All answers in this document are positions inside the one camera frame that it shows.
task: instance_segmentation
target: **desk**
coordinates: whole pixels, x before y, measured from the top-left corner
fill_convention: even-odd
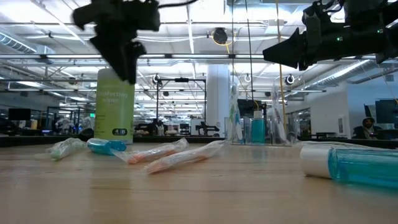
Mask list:
[[[135,144],[135,148],[153,145]],[[0,149],[0,223],[397,223],[398,193],[304,177],[295,147],[231,146],[146,176],[145,164],[45,146]]]

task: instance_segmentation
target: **wooden table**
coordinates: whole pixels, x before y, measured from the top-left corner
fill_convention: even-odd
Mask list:
[[[36,159],[45,148],[0,149],[0,223],[398,223],[396,192],[304,177],[295,147],[232,146],[150,176],[90,152]]]

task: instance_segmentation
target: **person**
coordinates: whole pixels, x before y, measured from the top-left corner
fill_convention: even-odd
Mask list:
[[[373,118],[363,119],[362,126],[354,128],[353,139],[377,139],[371,135],[382,128],[375,126],[374,123],[375,121]]]

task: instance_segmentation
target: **white column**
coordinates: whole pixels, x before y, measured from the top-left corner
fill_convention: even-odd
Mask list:
[[[229,65],[209,65],[206,85],[206,123],[217,126],[220,129],[218,133],[223,138],[225,118],[229,115]]]

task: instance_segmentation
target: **wall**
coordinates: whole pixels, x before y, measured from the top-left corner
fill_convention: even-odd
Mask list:
[[[312,134],[331,132],[338,133],[338,119],[345,119],[344,129],[348,138],[351,137],[349,130],[349,113],[346,85],[326,89],[326,93],[310,93],[304,101],[289,102],[286,112],[290,113],[302,109],[311,110]]]
[[[390,90],[398,96],[398,75],[394,75],[394,82],[388,82]],[[366,117],[364,104],[375,105],[377,100],[393,99],[393,95],[387,88],[383,78],[373,79],[357,85],[347,85],[349,103],[349,125],[351,130],[362,125]]]
[[[46,111],[48,106],[59,106],[60,99],[29,92],[28,97],[19,93],[0,93],[0,108],[30,108]]]

